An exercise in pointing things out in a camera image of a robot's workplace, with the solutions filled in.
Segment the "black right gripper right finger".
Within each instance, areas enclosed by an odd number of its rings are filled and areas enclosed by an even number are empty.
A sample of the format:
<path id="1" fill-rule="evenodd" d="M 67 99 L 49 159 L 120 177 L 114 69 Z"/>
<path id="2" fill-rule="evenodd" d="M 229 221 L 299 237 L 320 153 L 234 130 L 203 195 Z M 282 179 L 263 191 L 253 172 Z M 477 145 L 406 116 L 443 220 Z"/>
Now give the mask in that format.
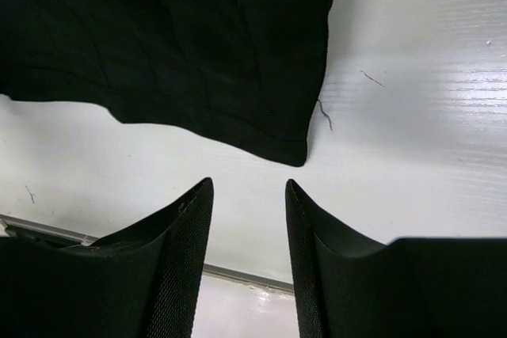
<path id="1" fill-rule="evenodd" d="M 286 223 L 302 337 L 503 337 L 506 240 L 379 243 L 323 210 L 295 181 Z"/>

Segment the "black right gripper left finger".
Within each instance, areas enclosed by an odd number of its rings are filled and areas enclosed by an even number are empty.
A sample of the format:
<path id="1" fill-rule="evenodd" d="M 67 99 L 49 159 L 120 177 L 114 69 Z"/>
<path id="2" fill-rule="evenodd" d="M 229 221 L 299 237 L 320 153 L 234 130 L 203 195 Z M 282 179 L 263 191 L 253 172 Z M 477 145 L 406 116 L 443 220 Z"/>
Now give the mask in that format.
<path id="1" fill-rule="evenodd" d="M 213 196 L 205 178 L 90 245 L 8 225 L 1 239 L 2 336 L 191 336 Z"/>

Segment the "black pleated skirt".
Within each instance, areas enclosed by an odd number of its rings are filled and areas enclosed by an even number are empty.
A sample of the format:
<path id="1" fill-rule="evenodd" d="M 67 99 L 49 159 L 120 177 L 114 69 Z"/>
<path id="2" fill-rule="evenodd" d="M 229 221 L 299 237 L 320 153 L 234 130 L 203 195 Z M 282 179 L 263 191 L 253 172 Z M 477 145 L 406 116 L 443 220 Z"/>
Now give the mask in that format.
<path id="1" fill-rule="evenodd" d="M 1 0 L 1 92 L 182 127 L 294 167 L 333 0 Z"/>

